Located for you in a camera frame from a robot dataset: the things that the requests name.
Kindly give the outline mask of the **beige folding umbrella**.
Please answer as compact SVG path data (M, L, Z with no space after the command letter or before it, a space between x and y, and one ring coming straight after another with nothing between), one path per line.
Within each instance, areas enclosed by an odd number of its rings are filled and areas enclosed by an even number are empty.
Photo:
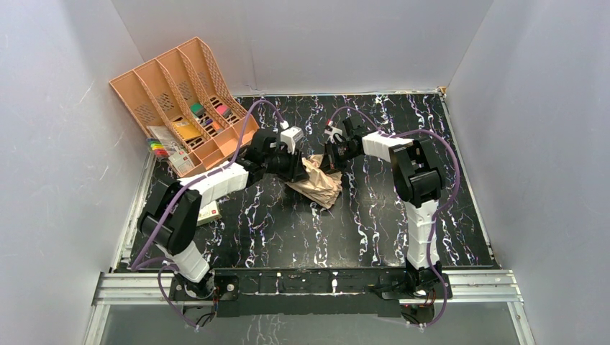
M333 207L342 190L342 173L325 173L320 169L323 155L312 155L302 158L303 166L309 174L309 179L286 185L322 208Z

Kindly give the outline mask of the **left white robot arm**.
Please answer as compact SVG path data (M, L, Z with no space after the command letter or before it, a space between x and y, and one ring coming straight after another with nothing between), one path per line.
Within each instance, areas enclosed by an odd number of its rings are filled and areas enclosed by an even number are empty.
M145 204L137 230L165 253L182 277L195 284L209 280L210 265L194 243L201 208L254 185L267 174L291 183L307 180L297 147L303 138L297 126L279 133L259 129L235 159L185 182L161 182Z

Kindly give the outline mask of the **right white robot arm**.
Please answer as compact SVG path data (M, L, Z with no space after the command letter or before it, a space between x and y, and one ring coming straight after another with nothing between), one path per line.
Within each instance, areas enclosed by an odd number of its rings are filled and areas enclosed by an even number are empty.
M426 140L392 137L369 130L363 121L349 117L344 130L329 120L324 128L321 170L336 173L344 170L347 161L371 156L389 162L394 189L403 202L408 221L406 277L402 282L410 290L429 290L439 279L440 260L435 249L432 217L438 209L445 178L438 161L432 156L433 146Z

